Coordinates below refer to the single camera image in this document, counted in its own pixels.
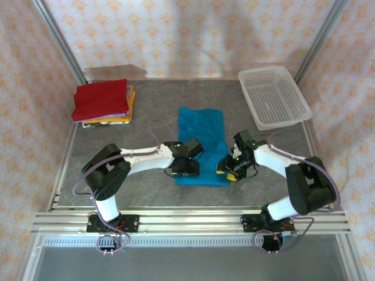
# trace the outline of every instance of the aluminum frame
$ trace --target aluminum frame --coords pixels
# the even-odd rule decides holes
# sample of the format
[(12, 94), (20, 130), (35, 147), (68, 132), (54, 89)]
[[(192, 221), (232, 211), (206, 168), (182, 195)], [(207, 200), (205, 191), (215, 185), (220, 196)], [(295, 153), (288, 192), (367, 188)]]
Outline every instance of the aluminum frame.
[[(347, 0), (336, 0), (332, 5), (326, 20), (295, 76), (297, 84), (302, 81), (308, 71), (313, 59), (317, 55), (346, 2)], [(51, 35), (76, 76), (77, 81), (80, 84), (85, 84), (87, 82), (86, 78), (48, 7), (43, 0), (33, 0), (33, 3), (37, 7), (42, 19), (46, 22)], [(312, 142), (311, 133), (306, 122), (303, 122), (303, 127), (311, 155), (315, 155), (315, 146)], [(56, 177), (48, 213), (38, 213), (36, 216), (32, 228), (32, 237), (28, 249), (26, 249), (26, 259), (24, 259), (20, 267), (21, 269), (25, 268), (25, 271), (24, 274), (18, 274), (18, 280), (22, 279), (22, 275), (23, 280), (32, 280), (31, 276), (35, 274), (40, 253), (47, 237), (51, 237), (51, 235), (58, 235), (59, 237), (74, 235), (75, 237), (81, 238), (98, 237), (98, 234), (87, 234), (85, 231), (87, 214), (93, 209), (81, 207), (79, 210), (68, 210), (68, 208), (60, 208), (58, 205), (60, 189), (66, 173), (66, 167), (76, 132), (77, 124), (74, 124), (61, 169)], [(243, 232), (239, 217), (242, 214), (258, 214), (259, 212), (259, 209), (249, 207), (144, 207), (122, 210), (122, 213), (133, 213), (141, 216), (140, 232), (131, 234), (134, 238), (170, 237), (171, 235), (174, 237), (192, 237), (197, 235), (207, 237), (228, 237), (228, 235), (230, 237), (249, 237), (251, 234), (245, 234)], [(311, 216), (316, 220), (307, 234), (335, 234), (348, 279), (366, 280), (344, 212), (337, 211), (329, 214), (312, 213)], [(307, 219), (306, 221), (295, 221), (295, 226), (298, 229), (304, 229), (307, 224)]]

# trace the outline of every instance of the stack of folded towels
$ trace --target stack of folded towels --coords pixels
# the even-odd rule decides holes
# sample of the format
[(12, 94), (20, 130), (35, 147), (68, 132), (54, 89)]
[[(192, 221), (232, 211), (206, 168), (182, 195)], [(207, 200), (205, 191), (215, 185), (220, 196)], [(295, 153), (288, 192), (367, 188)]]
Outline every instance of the stack of folded towels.
[(84, 128), (127, 124), (131, 121), (134, 96), (133, 86), (126, 79), (78, 86), (71, 117), (74, 122), (82, 122)]

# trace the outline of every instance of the glass panel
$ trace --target glass panel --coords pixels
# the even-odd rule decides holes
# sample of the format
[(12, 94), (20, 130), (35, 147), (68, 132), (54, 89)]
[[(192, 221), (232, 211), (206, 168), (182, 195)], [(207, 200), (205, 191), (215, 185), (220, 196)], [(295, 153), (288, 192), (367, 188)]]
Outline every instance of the glass panel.
[(127, 248), (103, 256), (95, 248), (44, 247), (41, 280), (347, 280), (335, 235), (307, 235), (285, 253), (250, 247)]

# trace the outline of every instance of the red towel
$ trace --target red towel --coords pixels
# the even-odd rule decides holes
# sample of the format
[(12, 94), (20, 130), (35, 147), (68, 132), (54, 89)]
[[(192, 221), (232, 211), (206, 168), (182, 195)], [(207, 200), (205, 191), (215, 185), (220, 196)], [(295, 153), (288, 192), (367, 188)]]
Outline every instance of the red towel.
[(113, 80), (77, 87), (74, 95), (74, 122), (111, 114), (125, 114), (129, 110), (127, 80)]

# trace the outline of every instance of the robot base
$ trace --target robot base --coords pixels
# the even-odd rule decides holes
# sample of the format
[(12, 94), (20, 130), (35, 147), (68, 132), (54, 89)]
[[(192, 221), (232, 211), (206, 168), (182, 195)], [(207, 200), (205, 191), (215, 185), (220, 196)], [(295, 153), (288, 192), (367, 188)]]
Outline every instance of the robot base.
[(257, 232), (261, 229), (270, 230), (272, 232), (295, 231), (293, 220), (284, 218), (283, 220), (275, 221), (272, 224), (265, 225), (261, 214), (242, 215), (240, 221), (243, 225), (244, 232)]
[[(139, 216), (138, 215), (122, 215), (108, 222), (115, 228), (121, 229), (125, 232), (135, 233), (138, 232)], [(97, 214), (88, 216), (88, 223), (86, 228), (87, 233), (113, 233), (114, 231), (105, 226), (99, 219)]]

